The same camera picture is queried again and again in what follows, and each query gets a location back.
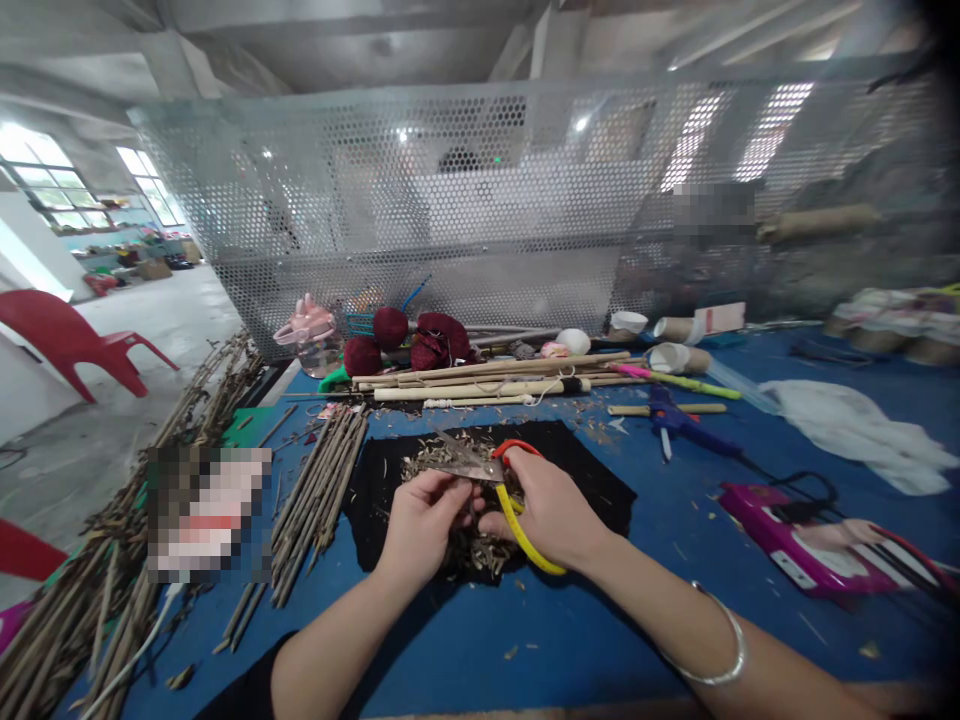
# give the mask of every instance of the ceiling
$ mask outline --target ceiling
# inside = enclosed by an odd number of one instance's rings
[[[666,71],[910,50],[905,0],[30,0],[0,7],[0,101],[127,124],[181,97]]]

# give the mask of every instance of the white ball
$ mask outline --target white ball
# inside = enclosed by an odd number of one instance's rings
[[[557,335],[557,342],[570,348],[571,355],[586,355],[590,352],[590,338],[577,328],[562,330]]]

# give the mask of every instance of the concrete floor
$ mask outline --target concrete floor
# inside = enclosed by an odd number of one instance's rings
[[[135,330],[180,366],[174,372],[143,346],[130,351],[150,390],[136,398],[99,367],[77,372],[97,399],[80,404],[12,441],[28,455],[0,471],[0,517],[69,553],[83,521],[130,477],[137,451],[150,442],[181,388],[207,356],[207,339],[223,340],[240,318],[208,265],[111,292],[76,306],[101,335]],[[15,412],[5,408],[4,412]],[[0,575],[0,609],[26,598],[37,583]]]

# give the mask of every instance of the black mat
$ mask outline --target black mat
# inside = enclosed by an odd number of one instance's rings
[[[570,473],[594,512],[604,524],[626,536],[630,527],[630,506],[637,494],[597,460],[562,422],[528,422],[523,425],[493,425],[463,428],[474,439],[493,438],[500,444],[510,438],[525,440],[544,457]],[[369,440],[363,446],[354,468],[343,511],[350,520],[357,546],[357,562],[364,572],[373,570],[387,537],[387,521],[393,493],[401,483],[404,457],[415,457],[422,449],[420,440],[433,434],[398,439]],[[520,552],[508,562],[504,574],[521,567],[526,556]],[[449,578],[449,569],[441,569],[438,577]],[[500,575],[471,569],[454,577],[454,582],[475,582],[499,585]]]

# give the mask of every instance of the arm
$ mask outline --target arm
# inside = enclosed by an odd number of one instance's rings
[[[736,638],[716,602],[608,530],[556,465],[519,448],[508,454],[526,495],[520,524],[538,550],[594,582],[679,667],[701,677],[733,667]],[[500,513],[484,515],[479,529],[512,537]],[[880,717],[831,675],[748,621],[738,620],[747,648],[743,673],[717,687],[691,683],[714,716]]]
[[[440,568],[447,536],[471,492],[469,481],[428,470],[397,488],[376,569],[288,640],[271,675],[278,720],[335,720],[387,632]],[[473,500],[483,509],[483,500]]]

